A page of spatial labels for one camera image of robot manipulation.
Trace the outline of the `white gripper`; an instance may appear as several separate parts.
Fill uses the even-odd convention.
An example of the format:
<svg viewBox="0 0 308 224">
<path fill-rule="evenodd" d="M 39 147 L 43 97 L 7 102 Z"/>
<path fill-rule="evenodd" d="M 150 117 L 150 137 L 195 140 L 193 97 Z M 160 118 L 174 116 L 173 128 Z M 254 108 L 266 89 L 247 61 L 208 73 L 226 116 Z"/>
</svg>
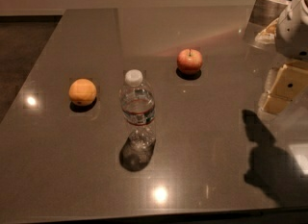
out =
<svg viewBox="0 0 308 224">
<path fill-rule="evenodd" d="M 308 59 L 308 0 L 292 0 L 279 15 L 276 50 L 293 59 Z M 308 62 L 291 60 L 269 71 L 261 110 L 281 113 L 308 86 Z"/>
</svg>

